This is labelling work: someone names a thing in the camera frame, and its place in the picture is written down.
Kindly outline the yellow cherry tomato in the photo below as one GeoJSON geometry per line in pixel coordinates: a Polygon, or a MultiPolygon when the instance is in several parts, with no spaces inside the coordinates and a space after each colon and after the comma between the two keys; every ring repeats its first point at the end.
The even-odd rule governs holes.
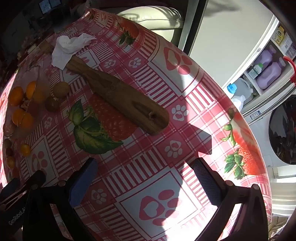
{"type": "Polygon", "coordinates": [[[31,147],[28,144],[22,143],[20,145],[20,154],[23,157],[28,157],[31,153],[31,147]]]}

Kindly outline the orange kumquat in bowl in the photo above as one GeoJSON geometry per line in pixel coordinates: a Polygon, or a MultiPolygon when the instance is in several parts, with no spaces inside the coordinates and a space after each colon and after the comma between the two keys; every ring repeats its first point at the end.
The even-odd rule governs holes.
{"type": "Polygon", "coordinates": [[[21,108],[15,109],[11,116],[11,120],[13,124],[16,126],[19,126],[25,114],[26,112],[23,109],[21,108]]]}
{"type": "Polygon", "coordinates": [[[23,130],[31,130],[33,128],[34,122],[34,117],[30,113],[25,112],[20,123],[20,128],[23,130]]]}
{"type": "Polygon", "coordinates": [[[36,89],[36,81],[31,81],[26,87],[26,97],[31,100],[36,89]]]}
{"type": "Polygon", "coordinates": [[[23,89],[20,86],[13,88],[8,97],[10,106],[19,106],[23,100],[23,89]]]}

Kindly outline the dark brown round fruit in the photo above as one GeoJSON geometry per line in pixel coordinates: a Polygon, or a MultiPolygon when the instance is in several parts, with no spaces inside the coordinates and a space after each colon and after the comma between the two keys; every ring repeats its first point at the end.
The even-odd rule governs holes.
{"type": "Polygon", "coordinates": [[[53,96],[49,96],[45,100],[45,109],[49,112],[55,113],[58,111],[61,100],[53,96]]]}

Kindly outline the white washing machine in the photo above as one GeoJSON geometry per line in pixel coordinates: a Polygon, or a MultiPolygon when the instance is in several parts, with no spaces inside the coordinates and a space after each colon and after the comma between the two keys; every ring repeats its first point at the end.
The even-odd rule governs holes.
{"type": "Polygon", "coordinates": [[[295,177],[295,94],[243,114],[275,179],[295,177]]]}

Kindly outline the wooden cutting board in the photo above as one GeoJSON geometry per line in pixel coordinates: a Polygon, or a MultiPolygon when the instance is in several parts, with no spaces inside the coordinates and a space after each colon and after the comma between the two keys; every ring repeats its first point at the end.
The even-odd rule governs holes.
{"type": "Polygon", "coordinates": [[[168,126],[167,110],[117,77],[92,69],[75,55],[66,64],[66,69],[82,76],[93,92],[149,135],[155,136],[168,126]]]}

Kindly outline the tan round fruit by bowl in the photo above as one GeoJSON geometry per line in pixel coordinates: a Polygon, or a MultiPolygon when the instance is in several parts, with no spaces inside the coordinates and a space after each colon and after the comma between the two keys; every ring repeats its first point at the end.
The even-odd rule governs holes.
{"type": "Polygon", "coordinates": [[[56,98],[64,98],[70,91],[70,86],[66,82],[58,82],[53,86],[53,95],[56,98]]]}

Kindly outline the white jug blue cap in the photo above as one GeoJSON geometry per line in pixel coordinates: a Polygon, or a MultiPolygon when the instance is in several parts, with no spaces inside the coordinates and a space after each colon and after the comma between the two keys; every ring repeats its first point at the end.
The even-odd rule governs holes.
{"type": "Polygon", "coordinates": [[[238,78],[234,83],[226,87],[226,94],[230,99],[234,96],[240,97],[243,95],[245,97],[244,104],[247,104],[253,99],[253,88],[245,79],[238,78]]]}

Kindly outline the clear glass fruit bowl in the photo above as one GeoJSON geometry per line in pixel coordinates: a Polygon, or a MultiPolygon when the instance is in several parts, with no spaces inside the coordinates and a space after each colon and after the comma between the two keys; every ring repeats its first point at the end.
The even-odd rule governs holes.
{"type": "Polygon", "coordinates": [[[50,96],[49,80],[44,73],[42,67],[33,66],[23,73],[17,73],[13,80],[12,87],[9,92],[4,96],[4,101],[8,105],[4,110],[4,126],[3,132],[5,137],[16,138],[18,140],[25,139],[30,135],[39,125],[41,119],[45,113],[45,100],[50,96]],[[31,81],[36,81],[36,89],[31,100],[26,97],[26,87],[31,81]],[[8,103],[8,97],[11,90],[17,86],[23,89],[23,100],[19,106],[10,106],[8,103]],[[20,126],[13,124],[11,116],[15,109],[21,108],[25,112],[30,113],[34,119],[34,125],[31,130],[23,130],[20,126]]]}

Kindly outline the purple detergent bottle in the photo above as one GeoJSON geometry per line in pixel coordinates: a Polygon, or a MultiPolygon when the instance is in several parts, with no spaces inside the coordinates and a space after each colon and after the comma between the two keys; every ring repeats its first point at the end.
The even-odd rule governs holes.
{"type": "Polygon", "coordinates": [[[269,45],[269,47],[267,49],[262,51],[260,56],[257,58],[258,62],[263,65],[262,69],[267,68],[269,63],[271,63],[271,61],[273,59],[273,55],[275,53],[276,53],[276,50],[274,49],[274,47],[272,45],[269,45]]]}
{"type": "Polygon", "coordinates": [[[285,68],[286,63],[283,58],[279,58],[277,62],[273,62],[268,66],[257,78],[257,84],[260,89],[265,90],[276,80],[285,68]]]}

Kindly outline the crumpled white paper napkin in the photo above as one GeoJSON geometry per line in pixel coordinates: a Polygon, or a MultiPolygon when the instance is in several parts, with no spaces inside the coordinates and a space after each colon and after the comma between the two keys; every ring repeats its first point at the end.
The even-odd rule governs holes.
{"type": "Polygon", "coordinates": [[[85,46],[88,46],[92,40],[96,40],[96,38],[86,33],[82,33],[79,37],[58,37],[52,53],[51,64],[54,67],[63,70],[72,56],[82,50],[85,46]]]}

